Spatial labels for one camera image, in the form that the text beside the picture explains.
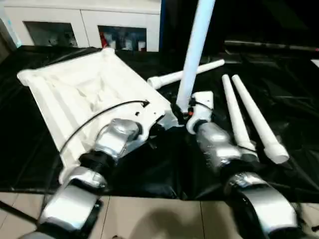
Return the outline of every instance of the tile floor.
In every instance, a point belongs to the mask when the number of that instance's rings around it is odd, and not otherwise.
[[[41,195],[0,193],[0,200],[37,217]],[[223,202],[103,197],[104,207],[90,239],[240,239]],[[319,205],[303,204],[304,219],[319,225]],[[16,239],[34,225],[0,210],[0,238]]]

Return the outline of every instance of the red object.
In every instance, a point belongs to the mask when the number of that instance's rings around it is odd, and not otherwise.
[[[101,38],[101,43],[102,43],[102,47],[107,47],[108,46],[108,43],[104,37],[104,34],[102,32],[100,32],[100,38]]]

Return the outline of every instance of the white cabinet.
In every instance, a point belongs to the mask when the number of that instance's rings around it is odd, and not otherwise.
[[[102,47],[103,39],[117,49],[159,51],[160,15],[130,12],[87,11],[82,17],[90,46]]]
[[[6,6],[4,10],[23,45],[89,46],[80,10]]]
[[[2,0],[22,45],[158,51],[161,0]]]

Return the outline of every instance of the black plastic sheet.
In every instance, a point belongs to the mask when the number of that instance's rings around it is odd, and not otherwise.
[[[33,96],[16,78],[17,72],[96,51],[99,49],[21,47],[0,65],[1,191],[43,193],[57,154]],[[126,51],[117,55],[144,79],[183,67],[182,56]],[[211,60],[220,58],[226,60],[225,66],[198,75],[194,87],[194,91],[214,92],[213,120],[232,134],[221,76],[238,74],[299,169],[296,172],[291,163],[275,165],[264,156],[260,139],[240,105],[249,134],[257,143],[259,174],[292,201],[319,202],[319,192],[304,179],[307,176],[319,184],[319,69],[309,59],[282,56],[220,54]],[[178,83],[159,91],[174,103]],[[61,167],[55,169],[50,192],[58,187]],[[110,180],[108,195],[222,199],[219,180],[184,128],[172,128],[121,159]]]

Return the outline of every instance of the white plastic pipe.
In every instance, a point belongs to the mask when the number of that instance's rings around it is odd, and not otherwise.
[[[265,154],[274,163],[279,164],[286,162],[289,159],[288,152],[276,139],[241,79],[238,75],[234,75],[232,80],[265,147]]]
[[[182,80],[179,85],[176,104],[183,113],[188,110],[189,99],[193,90],[196,71],[203,52],[204,43],[213,13],[215,0],[199,0],[193,28],[190,35]]]
[[[209,71],[211,69],[215,69],[224,64],[225,64],[225,61],[221,59],[218,61],[213,61],[204,65],[201,65],[197,68],[196,74],[200,74],[200,73]],[[148,84],[157,90],[161,88],[162,86],[166,86],[173,82],[179,81],[182,78],[182,76],[183,76],[183,71],[174,72],[164,76],[154,76],[154,77],[148,78]]]
[[[255,151],[256,148],[249,139],[249,135],[241,115],[233,87],[231,86],[229,76],[223,75],[222,81],[236,143],[241,147]]]

